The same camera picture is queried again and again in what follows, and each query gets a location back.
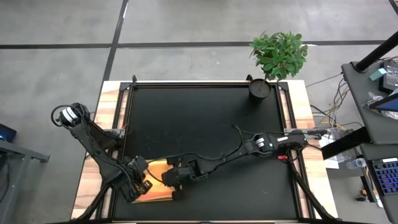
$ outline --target black pot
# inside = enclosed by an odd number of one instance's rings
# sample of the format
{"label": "black pot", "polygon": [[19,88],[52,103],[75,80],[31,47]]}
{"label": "black pot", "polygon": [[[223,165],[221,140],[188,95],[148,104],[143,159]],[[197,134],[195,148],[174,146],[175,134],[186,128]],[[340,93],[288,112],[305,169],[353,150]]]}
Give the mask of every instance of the black pot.
{"label": "black pot", "polygon": [[269,96],[270,92],[271,85],[262,78],[253,80],[249,85],[249,96],[255,101],[262,101]]}

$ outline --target keyboard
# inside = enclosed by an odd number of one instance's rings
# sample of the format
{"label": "keyboard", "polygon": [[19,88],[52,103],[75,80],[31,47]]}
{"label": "keyboard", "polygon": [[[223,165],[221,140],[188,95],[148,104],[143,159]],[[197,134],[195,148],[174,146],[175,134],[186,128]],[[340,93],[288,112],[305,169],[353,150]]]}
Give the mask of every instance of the keyboard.
{"label": "keyboard", "polygon": [[378,159],[371,165],[377,175],[383,195],[398,194],[398,159]]}

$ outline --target black table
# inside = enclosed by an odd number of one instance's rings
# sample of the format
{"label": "black table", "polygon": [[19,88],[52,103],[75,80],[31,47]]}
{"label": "black table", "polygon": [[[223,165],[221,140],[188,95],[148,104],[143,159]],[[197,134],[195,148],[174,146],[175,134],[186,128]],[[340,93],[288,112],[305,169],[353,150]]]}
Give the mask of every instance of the black table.
{"label": "black table", "polygon": [[[249,100],[248,84],[142,86],[135,88],[127,116],[131,132],[122,156],[154,159],[181,152],[215,157],[239,144],[231,128],[283,131],[279,91],[262,103]],[[244,157],[201,182],[184,185],[173,202],[126,203],[116,194],[113,220],[296,220],[299,199],[287,164],[276,156]]]}
{"label": "black table", "polygon": [[[367,161],[376,159],[388,159],[392,157],[398,157],[398,145],[375,145],[375,144],[361,144],[360,148],[362,154]],[[371,176],[375,177],[376,174],[372,169],[369,169]],[[378,192],[382,192],[382,189],[376,184]],[[380,200],[383,203],[384,210],[386,211],[387,218],[392,223],[398,223],[398,195],[383,196],[379,193]]]}
{"label": "black table", "polygon": [[351,149],[361,143],[398,144],[398,120],[381,116],[365,107],[370,100],[369,92],[386,97],[387,94],[378,90],[378,81],[372,82],[369,76],[380,68],[379,63],[371,65],[366,73],[358,73],[352,64],[341,66],[349,90],[354,98],[356,107],[362,117],[365,127],[322,147],[323,158],[328,159],[341,152]]}

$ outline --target gray floor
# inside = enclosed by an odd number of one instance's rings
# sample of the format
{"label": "gray floor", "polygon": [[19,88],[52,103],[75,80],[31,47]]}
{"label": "gray floor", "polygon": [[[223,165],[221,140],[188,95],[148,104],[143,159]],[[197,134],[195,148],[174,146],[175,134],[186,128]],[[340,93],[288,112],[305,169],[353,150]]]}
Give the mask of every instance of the gray floor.
{"label": "gray floor", "polygon": [[[111,43],[121,0],[0,0],[0,44]],[[387,0],[130,0],[120,43],[249,41],[262,31],[301,32],[304,40],[382,40],[398,17]],[[375,45],[313,46],[296,79],[307,84],[341,72]],[[16,144],[51,154],[33,162],[18,199],[16,223],[68,220],[84,150],[50,121],[51,109],[80,102],[94,111],[108,49],[0,50],[0,123],[18,130]],[[242,80],[260,77],[248,47],[119,49],[110,80]],[[390,52],[397,55],[398,49]],[[307,89],[329,108],[341,77]],[[359,121],[349,95],[339,123]],[[383,209],[354,201],[359,179],[330,180],[339,217],[388,223]]]}

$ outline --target wooden table frame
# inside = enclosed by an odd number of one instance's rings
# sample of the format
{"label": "wooden table frame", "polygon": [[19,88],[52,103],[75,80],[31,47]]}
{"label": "wooden table frame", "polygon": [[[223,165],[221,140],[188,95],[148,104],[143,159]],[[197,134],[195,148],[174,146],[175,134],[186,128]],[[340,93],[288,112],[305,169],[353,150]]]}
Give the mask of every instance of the wooden table frame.
{"label": "wooden table frame", "polygon": [[[139,83],[175,83],[176,81],[148,81]],[[243,81],[179,81],[189,83],[242,83]],[[107,81],[103,83],[98,107],[96,110],[95,123],[103,129],[122,128],[124,121],[124,112],[126,111],[127,96],[129,90],[125,90],[123,95],[119,95],[119,88],[122,81]],[[280,100],[283,106],[283,115],[285,118],[286,128],[314,128],[312,112],[308,101],[305,84],[302,80],[287,81],[289,92],[285,92],[279,88]],[[118,101],[121,101],[120,108],[116,108]],[[114,122],[115,111],[120,109],[118,121]],[[315,140],[309,140],[311,144],[318,145]],[[307,180],[311,191],[317,197],[319,202],[326,208],[326,210],[337,217],[337,211],[333,200],[333,195],[330,189],[328,176],[326,173],[325,163],[323,161],[322,153],[318,149],[307,147],[302,154],[302,162],[304,166],[300,166],[296,161],[296,168],[300,171],[305,169],[307,173]],[[92,158],[87,158],[83,164],[80,183],[76,194],[75,204],[72,210],[71,218],[80,216],[91,203],[101,187],[101,176],[99,174],[98,166]],[[308,200],[305,194],[298,187],[298,194],[300,196],[300,203],[303,217],[308,218],[313,212],[312,209],[307,209]],[[101,216],[107,217],[109,210],[109,196],[110,190],[104,200]]]}

